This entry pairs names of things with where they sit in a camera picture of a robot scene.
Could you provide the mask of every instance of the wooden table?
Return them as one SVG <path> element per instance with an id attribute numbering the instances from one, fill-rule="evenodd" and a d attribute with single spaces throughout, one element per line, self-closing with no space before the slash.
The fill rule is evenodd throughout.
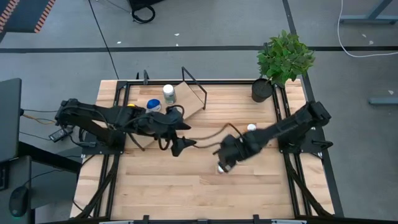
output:
<path id="1" fill-rule="evenodd" d="M 112 106 L 116 82 L 101 82 L 97 105 Z M 251 99 L 250 85 L 202 86 L 208 92 L 206 110 L 188 118 L 186 123 L 192 129 L 179 132 L 180 136 L 207 136 L 227 122 L 243 132 L 250 123 L 265 128 L 277 121 L 272 97 L 263 103 L 255 103 Z M 199 87 L 190 87 L 199 98 L 204 97 Z M 294 113 L 305 104 L 300 80 L 287 82 L 286 92 Z M 148 95 L 161 97 L 161 94 L 161 86 L 134 86 L 129 103 L 137 103 Z M 283 108 L 282 97 L 278 94 Z M 228 133 L 236 135 L 232 129 L 227 129 L 198 145 L 220 142 Z M 172 157 L 170 150 L 161 151 L 156 142 L 149 144 L 145 152 L 126 144 L 119 162 L 111 219 L 142 220 L 143 215 L 150 215 L 151 220 L 252 219 L 253 214 L 260 218 L 294 217 L 283 155 L 276 140 L 271 140 L 258 155 L 240 162 L 229 174 L 217 172 L 218 158 L 211 154 L 217 148 L 189 147 L 179 157 Z M 310 154 L 300 157 L 308 189 L 325 210 L 333 213 L 321 160 Z M 75 194 L 79 206 L 84 207 L 96 191 L 102 160 L 103 156 L 97 155 L 82 168 Z M 296 189 L 303 214 L 301 193 L 298 187 Z M 105 213 L 106 198 L 107 192 L 104 193 L 101 215 Z M 73 206 L 71 216 L 79 212 Z"/>

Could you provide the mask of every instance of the small white object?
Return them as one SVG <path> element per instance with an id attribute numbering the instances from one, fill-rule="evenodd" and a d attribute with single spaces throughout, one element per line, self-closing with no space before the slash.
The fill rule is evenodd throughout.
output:
<path id="1" fill-rule="evenodd" d="M 218 166 L 218 172 L 219 172 L 220 174 L 223 174 L 223 173 L 224 173 L 223 168 L 221 168 L 220 166 Z"/>
<path id="2" fill-rule="evenodd" d="M 248 125 L 248 131 L 254 131 L 254 130 L 256 130 L 257 128 L 256 128 L 256 125 L 254 125 L 254 124 L 249 124 Z"/>
<path id="3" fill-rule="evenodd" d="M 167 84 L 163 86 L 163 92 L 164 93 L 172 93 L 174 91 L 174 88 L 172 85 Z"/>

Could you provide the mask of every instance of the white bottle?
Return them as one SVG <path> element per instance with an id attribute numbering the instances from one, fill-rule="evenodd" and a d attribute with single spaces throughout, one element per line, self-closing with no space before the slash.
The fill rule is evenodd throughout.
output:
<path id="1" fill-rule="evenodd" d="M 177 100 L 174 87 L 169 84 L 163 86 L 163 96 L 167 104 L 173 104 Z"/>

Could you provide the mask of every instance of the blue cap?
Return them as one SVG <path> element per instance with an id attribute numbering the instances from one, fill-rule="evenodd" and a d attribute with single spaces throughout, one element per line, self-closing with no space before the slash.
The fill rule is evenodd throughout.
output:
<path id="1" fill-rule="evenodd" d="M 156 99 L 151 99 L 147 103 L 147 109 L 155 108 L 156 106 L 160 105 L 160 101 Z"/>

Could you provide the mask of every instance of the gray floor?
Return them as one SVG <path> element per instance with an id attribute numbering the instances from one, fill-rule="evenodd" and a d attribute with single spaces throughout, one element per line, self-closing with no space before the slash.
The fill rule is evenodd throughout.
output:
<path id="1" fill-rule="evenodd" d="M 289 30 L 278 0 L 166 0 L 155 5 L 150 24 L 132 22 L 130 15 L 105 0 L 92 1 L 110 47 L 262 45 L 282 29 Z M 126 9 L 125 0 L 112 0 Z M 345 0 L 343 14 L 365 14 L 374 1 Z M 289 0 L 300 39 L 309 46 L 337 46 L 340 1 Z M 386 14 L 398 15 L 395 0 Z M 345 45 L 398 45 L 398 25 L 341 26 Z M 39 34 L 7 34 L 0 48 L 104 47 L 87 0 L 57 0 Z M 370 54 L 374 52 L 354 52 Z M 325 127 L 336 183 L 347 217 L 398 220 L 398 157 L 396 106 L 369 106 L 370 96 L 398 94 L 398 55 L 351 58 L 343 52 L 316 52 L 309 75 L 315 98 L 332 115 Z M 112 53 L 120 78 L 135 78 L 146 69 L 151 79 L 180 78 L 186 67 L 197 78 L 256 78 L 255 51 L 123 52 Z M 0 54 L 0 80 L 22 78 L 22 107 L 56 110 L 62 100 L 93 103 L 100 80 L 115 79 L 106 53 Z M 34 116 L 52 118 L 53 114 Z M 57 127 L 22 118 L 21 131 L 47 136 Z M 79 154 L 70 142 L 57 144 L 21 135 L 35 146 L 63 155 Z M 36 165 L 35 173 L 51 169 Z M 35 180 L 65 189 L 56 204 L 37 211 L 38 222 L 64 220 L 72 206 L 73 174 L 62 172 Z"/>

